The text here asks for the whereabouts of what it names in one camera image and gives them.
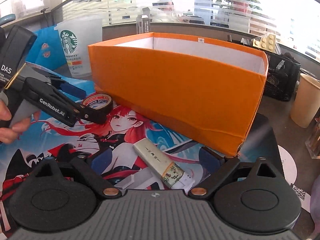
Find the beige paper cup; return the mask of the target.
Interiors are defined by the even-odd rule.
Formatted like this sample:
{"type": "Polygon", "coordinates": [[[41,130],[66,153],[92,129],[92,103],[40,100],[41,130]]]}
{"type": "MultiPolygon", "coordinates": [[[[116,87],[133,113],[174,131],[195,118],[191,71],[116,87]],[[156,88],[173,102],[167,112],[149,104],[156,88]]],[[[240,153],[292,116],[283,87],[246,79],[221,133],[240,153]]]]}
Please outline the beige paper cup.
{"type": "Polygon", "coordinates": [[[300,127],[307,128],[319,109],[319,81],[306,74],[300,74],[297,95],[290,117],[300,127]]]}

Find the Starbucks frosted plastic cup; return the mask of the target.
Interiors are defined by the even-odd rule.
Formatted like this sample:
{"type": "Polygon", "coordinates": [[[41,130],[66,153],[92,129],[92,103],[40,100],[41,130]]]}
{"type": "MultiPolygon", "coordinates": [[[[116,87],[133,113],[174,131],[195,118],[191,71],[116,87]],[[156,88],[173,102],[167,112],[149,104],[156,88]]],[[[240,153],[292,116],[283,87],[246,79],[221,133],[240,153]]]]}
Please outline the Starbucks frosted plastic cup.
{"type": "Polygon", "coordinates": [[[89,15],[58,23],[58,31],[66,62],[74,78],[92,74],[88,46],[103,40],[103,17],[89,15]]]}

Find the orange cardboard box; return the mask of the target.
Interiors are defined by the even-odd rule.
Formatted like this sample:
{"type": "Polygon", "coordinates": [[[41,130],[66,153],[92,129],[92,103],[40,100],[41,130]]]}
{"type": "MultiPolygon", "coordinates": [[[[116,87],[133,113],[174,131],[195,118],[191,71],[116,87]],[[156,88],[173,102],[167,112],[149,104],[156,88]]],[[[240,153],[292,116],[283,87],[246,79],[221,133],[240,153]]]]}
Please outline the orange cardboard box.
{"type": "Polygon", "coordinates": [[[193,35],[145,33],[88,46],[94,83],[116,103],[234,156],[260,105],[263,51],[193,35]]]}

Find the black mesh desk organizer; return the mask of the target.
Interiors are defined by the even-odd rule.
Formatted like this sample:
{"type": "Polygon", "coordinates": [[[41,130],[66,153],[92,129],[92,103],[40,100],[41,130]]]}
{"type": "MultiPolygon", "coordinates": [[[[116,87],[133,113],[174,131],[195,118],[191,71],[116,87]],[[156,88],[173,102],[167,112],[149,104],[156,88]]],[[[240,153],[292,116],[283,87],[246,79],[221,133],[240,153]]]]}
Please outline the black mesh desk organizer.
{"type": "MultiPolygon", "coordinates": [[[[252,40],[242,38],[240,41],[227,36],[229,42],[243,46],[252,46],[252,40]]],[[[268,59],[268,73],[264,88],[264,95],[280,101],[290,101],[295,91],[296,82],[300,71],[300,63],[290,53],[281,54],[276,43],[274,52],[255,48],[265,52],[268,59]]]]}

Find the black tape roll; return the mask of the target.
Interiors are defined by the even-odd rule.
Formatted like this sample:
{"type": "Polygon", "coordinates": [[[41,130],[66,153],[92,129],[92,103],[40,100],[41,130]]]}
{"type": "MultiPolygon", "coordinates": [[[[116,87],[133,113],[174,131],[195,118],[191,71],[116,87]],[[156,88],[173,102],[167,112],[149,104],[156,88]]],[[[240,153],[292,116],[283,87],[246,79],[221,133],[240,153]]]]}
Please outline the black tape roll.
{"type": "Polygon", "coordinates": [[[104,114],[108,114],[113,109],[113,100],[107,94],[94,93],[82,101],[84,106],[96,109],[104,114]]]}

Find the small grey carton box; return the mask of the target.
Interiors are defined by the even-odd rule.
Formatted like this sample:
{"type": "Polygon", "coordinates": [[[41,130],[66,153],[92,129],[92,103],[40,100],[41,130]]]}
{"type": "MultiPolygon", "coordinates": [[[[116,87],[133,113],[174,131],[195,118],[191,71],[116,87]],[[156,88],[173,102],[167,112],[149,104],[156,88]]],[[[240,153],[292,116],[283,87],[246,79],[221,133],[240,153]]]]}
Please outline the small grey carton box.
{"type": "Polygon", "coordinates": [[[150,32],[150,8],[142,9],[142,14],[136,17],[136,32],[137,34],[144,34],[150,32]]]}

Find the clear acrylic pen holder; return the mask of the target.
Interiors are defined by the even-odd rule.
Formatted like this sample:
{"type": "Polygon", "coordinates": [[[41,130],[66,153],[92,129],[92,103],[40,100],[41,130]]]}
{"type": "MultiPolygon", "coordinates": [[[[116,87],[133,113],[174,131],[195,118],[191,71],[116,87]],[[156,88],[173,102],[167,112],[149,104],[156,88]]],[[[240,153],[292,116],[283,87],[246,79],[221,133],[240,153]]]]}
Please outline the clear acrylic pen holder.
{"type": "Polygon", "coordinates": [[[306,148],[312,159],[319,159],[320,155],[320,122],[319,118],[316,119],[317,123],[311,133],[310,137],[306,141],[306,148]]]}

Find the anime printed desk mat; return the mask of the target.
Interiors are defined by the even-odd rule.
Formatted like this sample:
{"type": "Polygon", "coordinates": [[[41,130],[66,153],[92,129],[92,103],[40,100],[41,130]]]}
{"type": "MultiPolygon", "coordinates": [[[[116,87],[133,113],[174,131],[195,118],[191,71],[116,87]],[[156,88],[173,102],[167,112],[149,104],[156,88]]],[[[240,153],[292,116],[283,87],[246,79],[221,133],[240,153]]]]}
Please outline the anime printed desk mat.
{"type": "Polygon", "coordinates": [[[163,190],[165,185],[136,155],[133,145],[148,138],[187,172],[195,183],[205,180],[227,157],[122,105],[114,104],[103,125],[79,121],[74,127],[41,113],[15,141],[1,144],[1,238],[17,226],[9,201],[43,159],[85,159],[111,184],[126,181],[129,189],[163,190]]]}

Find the blue paper bag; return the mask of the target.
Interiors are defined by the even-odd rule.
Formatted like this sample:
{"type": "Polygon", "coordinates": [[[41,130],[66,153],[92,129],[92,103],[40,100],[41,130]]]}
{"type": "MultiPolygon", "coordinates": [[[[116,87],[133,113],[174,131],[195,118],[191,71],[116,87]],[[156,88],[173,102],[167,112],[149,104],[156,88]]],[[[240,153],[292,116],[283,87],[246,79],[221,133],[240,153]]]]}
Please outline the blue paper bag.
{"type": "Polygon", "coordinates": [[[27,62],[49,70],[55,70],[67,63],[59,33],[54,28],[55,26],[51,26],[34,32],[37,39],[26,57],[27,62]]]}

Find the white round coaster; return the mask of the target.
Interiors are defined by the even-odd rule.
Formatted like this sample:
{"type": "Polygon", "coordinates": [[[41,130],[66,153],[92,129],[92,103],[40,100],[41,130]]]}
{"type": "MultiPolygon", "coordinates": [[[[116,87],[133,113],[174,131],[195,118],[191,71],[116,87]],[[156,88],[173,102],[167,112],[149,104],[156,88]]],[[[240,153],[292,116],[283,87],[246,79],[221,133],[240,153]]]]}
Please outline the white round coaster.
{"type": "Polygon", "coordinates": [[[302,208],[308,213],[310,213],[310,199],[311,199],[310,194],[308,194],[303,189],[300,189],[295,185],[295,182],[297,179],[296,163],[292,155],[289,154],[289,152],[285,148],[278,145],[278,149],[279,149],[281,164],[284,171],[285,180],[292,187],[293,191],[298,196],[301,202],[302,208]]]}

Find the yellow building block plate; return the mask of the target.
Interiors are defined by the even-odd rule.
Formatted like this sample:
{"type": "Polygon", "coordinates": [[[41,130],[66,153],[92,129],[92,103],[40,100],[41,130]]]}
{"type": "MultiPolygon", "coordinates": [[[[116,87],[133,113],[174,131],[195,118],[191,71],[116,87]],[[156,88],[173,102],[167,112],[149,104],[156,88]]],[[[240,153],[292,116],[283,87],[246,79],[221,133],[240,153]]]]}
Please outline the yellow building block plate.
{"type": "Polygon", "coordinates": [[[252,41],[252,46],[274,52],[276,48],[276,36],[274,34],[265,34],[261,37],[256,37],[252,41]]]}

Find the person in white coat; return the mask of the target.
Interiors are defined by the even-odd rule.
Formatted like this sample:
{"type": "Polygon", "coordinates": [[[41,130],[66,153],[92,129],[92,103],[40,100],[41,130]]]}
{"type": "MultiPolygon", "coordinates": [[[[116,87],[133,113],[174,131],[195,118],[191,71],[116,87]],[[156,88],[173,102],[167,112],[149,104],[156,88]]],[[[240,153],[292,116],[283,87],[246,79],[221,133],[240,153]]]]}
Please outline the person in white coat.
{"type": "Polygon", "coordinates": [[[154,23],[178,23],[180,21],[172,0],[158,0],[157,2],[153,2],[152,8],[150,9],[150,18],[154,23]]]}

